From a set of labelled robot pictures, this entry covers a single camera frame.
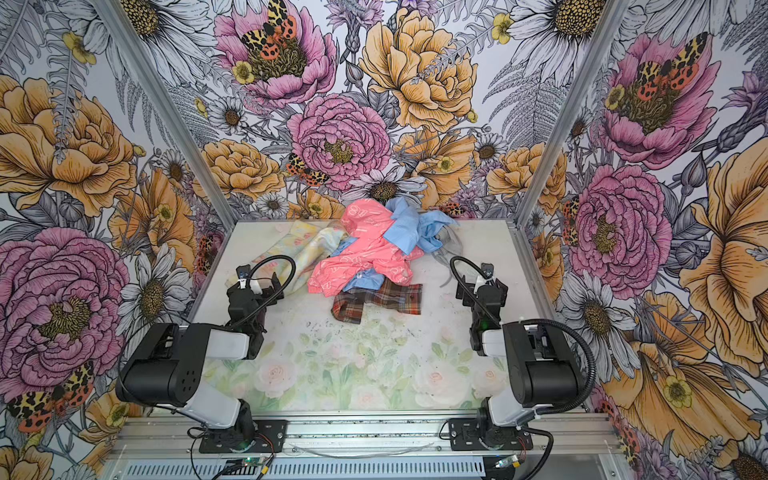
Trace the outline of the light blue cloth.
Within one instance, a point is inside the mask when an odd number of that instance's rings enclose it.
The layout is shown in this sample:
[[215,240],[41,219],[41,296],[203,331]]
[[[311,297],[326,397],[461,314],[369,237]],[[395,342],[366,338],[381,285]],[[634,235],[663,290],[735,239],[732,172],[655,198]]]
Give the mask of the light blue cloth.
[[[439,210],[421,213],[402,198],[392,199],[383,206],[392,212],[391,219],[395,221],[384,234],[384,238],[394,243],[404,253],[410,253],[415,246],[418,246],[425,255],[431,254],[442,245],[436,239],[438,232],[444,226],[452,226],[456,223],[454,219]],[[331,256],[340,254],[355,241],[356,239],[349,235]],[[369,269],[358,273],[342,291],[349,291],[352,288],[377,290],[385,279],[388,278]]]

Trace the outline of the pink patterned cloth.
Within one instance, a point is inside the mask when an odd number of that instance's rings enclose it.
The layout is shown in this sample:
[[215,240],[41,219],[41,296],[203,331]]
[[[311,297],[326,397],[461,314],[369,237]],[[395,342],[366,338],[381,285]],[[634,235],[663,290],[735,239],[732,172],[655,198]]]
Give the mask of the pink patterned cloth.
[[384,238],[395,221],[392,212],[372,199],[350,204],[341,219],[347,233],[356,239],[340,254],[322,260],[308,280],[311,294],[334,297],[360,272],[373,269],[398,285],[408,285],[413,272],[410,262],[425,255],[415,246],[404,253]]

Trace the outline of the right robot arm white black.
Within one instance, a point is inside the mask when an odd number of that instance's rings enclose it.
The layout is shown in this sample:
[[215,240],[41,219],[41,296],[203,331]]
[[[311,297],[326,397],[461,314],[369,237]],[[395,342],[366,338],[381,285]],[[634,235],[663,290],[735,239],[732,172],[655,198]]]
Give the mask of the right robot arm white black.
[[474,283],[452,268],[456,298],[472,313],[469,339],[482,357],[501,361],[509,385],[484,398],[474,421],[449,421],[451,448],[511,450],[532,447],[528,424],[580,406],[597,380],[589,343],[572,327],[549,319],[503,323],[508,287],[480,275]]

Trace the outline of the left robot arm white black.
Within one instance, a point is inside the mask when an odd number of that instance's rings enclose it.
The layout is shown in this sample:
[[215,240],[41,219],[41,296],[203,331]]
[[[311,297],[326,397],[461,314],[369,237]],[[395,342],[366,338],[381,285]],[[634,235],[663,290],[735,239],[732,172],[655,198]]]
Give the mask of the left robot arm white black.
[[290,271],[285,280],[277,274],[269,285],[255,292],[257,270],[236,269],[236,283],[227,290],[229,321],[224,325],[196,322],[187,327],[155,324],[149,328],[121,368],[115,392],[123,402],[176,412],[198,422],[219,448],[244,451],[257,440],[247,401],[223,394],[203,379],[208,359],[254,360],[267,333],[267,308],[284,298],[283,291],[295,276],[295,263],[285,255]]

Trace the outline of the pale floral cloth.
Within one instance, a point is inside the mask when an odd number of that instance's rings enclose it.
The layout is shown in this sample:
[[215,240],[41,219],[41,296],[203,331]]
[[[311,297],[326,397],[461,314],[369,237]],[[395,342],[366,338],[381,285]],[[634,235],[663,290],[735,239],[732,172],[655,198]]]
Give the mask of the pale floral cloth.
[[[293,258],[297,272],[284,291],[289,296],[301,291],[307,284],[315,266],[336,251],[343,240],[348,238],[340,221],[333,221],[328,226],[318,226],[303,221],[295,221],[290,229],[269,249],[262,252],[246,266],[253,267],[259,261],[274,255],[287,255]],[[277,274],[281,284],[285,282],[290,272],[290,266],[284,260],[267,262],[254,275],[253,282],[259,283],[260,288],[266,288],[266,280],[273,273]]]

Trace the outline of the red plaid cloth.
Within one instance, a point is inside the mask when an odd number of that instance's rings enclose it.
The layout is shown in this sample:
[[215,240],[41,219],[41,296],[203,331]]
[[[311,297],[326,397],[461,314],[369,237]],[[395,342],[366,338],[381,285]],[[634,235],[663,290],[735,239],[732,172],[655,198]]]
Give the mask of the red plaid cloth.
[[332,316],[340,322],[359,325],[366,305],[407,315],[421,314],[422,284],[398,285],[385,279],[378,290],[352,288],[335,296]]

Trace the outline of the left small green circuit board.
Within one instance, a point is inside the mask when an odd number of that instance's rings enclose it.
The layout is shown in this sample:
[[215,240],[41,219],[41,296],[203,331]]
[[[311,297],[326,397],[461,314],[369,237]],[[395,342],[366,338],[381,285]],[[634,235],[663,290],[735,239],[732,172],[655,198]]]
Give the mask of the left small green circuit board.
[[270,461],[271,457],[246,457],[232,460],[227,463],[235,474],[253,475],[261,471]]

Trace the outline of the small green circuit board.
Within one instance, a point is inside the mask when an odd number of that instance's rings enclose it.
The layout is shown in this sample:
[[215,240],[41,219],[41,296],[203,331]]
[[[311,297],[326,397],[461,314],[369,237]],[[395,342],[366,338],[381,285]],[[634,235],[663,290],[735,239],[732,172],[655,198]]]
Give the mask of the small green circuit board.
[[494,467],[496,469],[506,469],[506,468],[519,468],[520,465],[521,465],[520,457],[516,454],[513,454],[496,461],[494,464]]
[[271,457],[246,457],[232,460],[227,463],[235,474],[253,475],[261,471],[270,461]]

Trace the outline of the right small green circuit board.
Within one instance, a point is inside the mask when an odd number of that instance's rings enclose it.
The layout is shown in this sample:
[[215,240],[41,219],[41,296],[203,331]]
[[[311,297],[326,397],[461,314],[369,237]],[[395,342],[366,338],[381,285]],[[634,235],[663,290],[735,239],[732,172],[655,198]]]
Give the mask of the right small green circuit board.
[[506,469],[506,468],[519,468],[520,465],[521,465],[520,457],[516,454],[513,454],[496,461],[494,464],[494,467],[496,469]]

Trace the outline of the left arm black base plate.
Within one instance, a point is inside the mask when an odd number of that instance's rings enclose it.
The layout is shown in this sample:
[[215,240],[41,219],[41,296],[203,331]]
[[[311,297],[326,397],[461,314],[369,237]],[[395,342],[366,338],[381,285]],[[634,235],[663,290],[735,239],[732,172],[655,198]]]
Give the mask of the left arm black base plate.
[[280,453],[286,437],[288,422],[285,420],[255,420],[252,438],[241,427],[214,429],[201,440],[199,452],[202,454],[252,454]]

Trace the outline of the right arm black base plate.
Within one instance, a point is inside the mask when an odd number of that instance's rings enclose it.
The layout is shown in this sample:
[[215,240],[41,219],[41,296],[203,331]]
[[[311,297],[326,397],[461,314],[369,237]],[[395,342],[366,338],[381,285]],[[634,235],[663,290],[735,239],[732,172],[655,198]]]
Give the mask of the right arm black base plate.
[[531,436],[513,427],[482,424],[477,419],[448,420],[448,434],[453,451],[520,451],[533,447]]

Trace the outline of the aluminium front rail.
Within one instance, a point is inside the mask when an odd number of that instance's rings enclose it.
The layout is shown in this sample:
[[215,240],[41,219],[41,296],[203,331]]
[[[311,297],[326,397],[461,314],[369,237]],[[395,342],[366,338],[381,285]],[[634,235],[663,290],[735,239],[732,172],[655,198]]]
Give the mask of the aluminium front rail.
[[[288,422],[283,457],[364,457],[367,455],[487,454],[490,451],[453,451],[448,420],[476,419],[475,411],[261,412],[255,420]],[[118,433],[108,457],[118,459],[182,460],[194,454],[205,460],[242,454],[202,454],[193,422],[177,415],[130,419]],[[545,416],[530,424],[533,447],[541,453],[546,430],[554,437],[556,455],[614,454],[620,441],[604,414],[574,412]]]

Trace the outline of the left aluminium corner post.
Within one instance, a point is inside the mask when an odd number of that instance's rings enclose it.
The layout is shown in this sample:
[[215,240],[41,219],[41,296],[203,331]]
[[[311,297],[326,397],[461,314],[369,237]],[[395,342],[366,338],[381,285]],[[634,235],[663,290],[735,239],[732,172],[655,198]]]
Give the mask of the left aluminium corner post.
[[169,129],[175,145],[184,155],[196,179],[226,231],[231,232],[238,217],[216,183],[186,123],[174,104],[150,56],[145,52],[119,1],[96,1],[94,8],[111,34],[118,50],[133,69],[136,79]]

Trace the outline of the aluminium corner post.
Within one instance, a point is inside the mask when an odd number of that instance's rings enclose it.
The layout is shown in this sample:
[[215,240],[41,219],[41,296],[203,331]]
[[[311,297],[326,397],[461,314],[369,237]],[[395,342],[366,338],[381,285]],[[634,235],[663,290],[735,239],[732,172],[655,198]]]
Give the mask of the aluminium corner post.
[[145,52],[119,1],[96,1],[94,8],[111,34],[118,50],[133,69],[136,79],[169,129],[175,145],[184,155],[196,179],[226,231],[231,232],[238,217],[216,183],[186,123],[174,104],[150,56]]
[[518,229],[522,229],[525,226],[532,214],[533,208],[538,204],[538,199],[543,193],[549,175],[555,170],[557,159],[568,131],[576,119],[581,102],[587,95],[599,67],[610,52],[611,44],[620,29],[629,4],[630,1],[627,0],[614,0],[608,1],[605,6],[602,18],[594,32],[591,45],[587,49],[586,57],[575,73],[571,89],[566,96],[566,101],[546,142],[539,168],[533,175],[531,184],[517,210],[514,225]]

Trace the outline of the right aluminium corner post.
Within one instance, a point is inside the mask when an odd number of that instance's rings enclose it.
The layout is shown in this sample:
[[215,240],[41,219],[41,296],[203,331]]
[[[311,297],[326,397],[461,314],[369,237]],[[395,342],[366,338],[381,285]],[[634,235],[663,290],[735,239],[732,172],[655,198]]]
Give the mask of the right aluminium corner post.
[[568,131],[576,119],[581,102],[587,95],[599,67],[610,52],[611,44],[620,29],[629,4],[630,1],[627,0],[614,0],[608,1],[605,6],[602,18],[594,32],[591,45],[587,49],[586,57],[575,73],[571,89],[566,96],[566,101],[546,142],[539,168],[533,175],[531,184],[517,210],[514,225],[518,229],[522,229],[525,226],[532,214],[533,208],[538,204],[538,199],[543,193],[549,175],[555,170],[557,159]]

